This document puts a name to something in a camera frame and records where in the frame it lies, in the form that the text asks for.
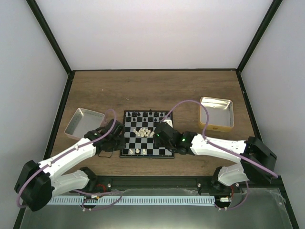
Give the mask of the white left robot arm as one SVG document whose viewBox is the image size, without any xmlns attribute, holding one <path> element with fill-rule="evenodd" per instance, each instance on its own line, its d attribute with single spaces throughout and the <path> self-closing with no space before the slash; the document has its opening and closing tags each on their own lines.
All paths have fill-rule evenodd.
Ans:
<svg viewBox="0 0 305 229">
<path fill-rule="evenodd" d="M 58 195 L 75 191 L 88 193 L 97 188 L 97 175 L 88 167 L 66 172 L 80 162 L 100 152 L 113 152 L 125 148 L 124 125 L 112 119 L 106 126 L 87 132 L 77 143 L 38 163 L 28 161 L 22 168 L 15 192 L 17 204 L 23 200 L 31 211 L 38 211 Z"/>
</svg>

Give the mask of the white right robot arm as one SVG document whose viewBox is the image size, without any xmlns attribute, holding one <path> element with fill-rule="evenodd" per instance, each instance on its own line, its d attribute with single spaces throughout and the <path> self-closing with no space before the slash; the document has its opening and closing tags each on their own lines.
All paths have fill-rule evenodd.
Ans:
<svg viewBox="0 0 305 229">
<path fill-rule="evenodd" d="M 274 172 L 275 153 L 256 137 L 246 141 L 210 138 L 196 132 L 180 133 L 167 122 L 161 122 L 154 131 L 153 141 L 157 147 L 174 154 L 212 156 L 233 162 L 232 166 L 216 169 L 212 188 L 217 192 L 245 181 L 268 185 L 278 177 Z"/>
</svg>

